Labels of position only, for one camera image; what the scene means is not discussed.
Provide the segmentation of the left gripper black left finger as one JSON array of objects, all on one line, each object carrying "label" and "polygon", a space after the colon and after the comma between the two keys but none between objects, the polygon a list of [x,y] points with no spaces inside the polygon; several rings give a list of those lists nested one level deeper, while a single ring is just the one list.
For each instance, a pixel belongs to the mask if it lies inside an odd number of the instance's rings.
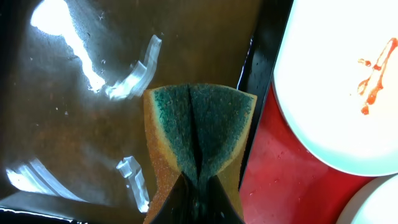
[{"label": "left gripper black left finger", "polygon": [[150,224],[189,224],[194,223],[195,188],[189,178],[180,174],[160,211]]}]

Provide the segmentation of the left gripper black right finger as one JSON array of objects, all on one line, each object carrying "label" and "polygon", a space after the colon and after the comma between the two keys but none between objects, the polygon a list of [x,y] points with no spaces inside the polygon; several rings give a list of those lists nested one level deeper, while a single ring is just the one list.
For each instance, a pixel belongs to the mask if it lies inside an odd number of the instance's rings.
[{"label": "left gripper black right finger", "polygon": [[202,224],[244,224],[233,208],[217,176],[206,183],[206,193],[198,222]]}]

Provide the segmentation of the green yellow sponge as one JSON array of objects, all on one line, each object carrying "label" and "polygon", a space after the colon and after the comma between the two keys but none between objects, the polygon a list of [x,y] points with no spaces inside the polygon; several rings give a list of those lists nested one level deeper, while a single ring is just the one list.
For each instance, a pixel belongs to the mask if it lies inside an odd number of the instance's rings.
[{"label": "green yellow sponge", "polygon": [[194,223],[203,210],[206,183],[214,176],[244,221],[238,186],[256,101],[255,95],[206,83],[144,92],[147,147],[157,184],[146,223],[155,218],[182,173],[196,192]]}]

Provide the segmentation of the white plate front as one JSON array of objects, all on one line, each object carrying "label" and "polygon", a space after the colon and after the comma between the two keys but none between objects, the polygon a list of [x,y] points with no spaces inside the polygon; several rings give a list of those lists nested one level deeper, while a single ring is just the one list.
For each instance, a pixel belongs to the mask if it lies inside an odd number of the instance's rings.
[{"label": "white plate front", "polygon": [[377,177],[346,204],[336,224],[397,224],[397,174]]}]

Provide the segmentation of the white plate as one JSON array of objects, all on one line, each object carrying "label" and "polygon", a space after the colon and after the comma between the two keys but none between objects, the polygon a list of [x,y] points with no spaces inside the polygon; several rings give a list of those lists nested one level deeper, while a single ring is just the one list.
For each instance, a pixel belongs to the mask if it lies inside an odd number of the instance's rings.
[{"label": "white plate", "polygon": [[294,1],[274,69],[279,108],[324,164],[397,172],[397,2]]},{"label": "white plate", "polygon": [[377,177],[346,204],[336,224],[397,224],[397,174]]}]

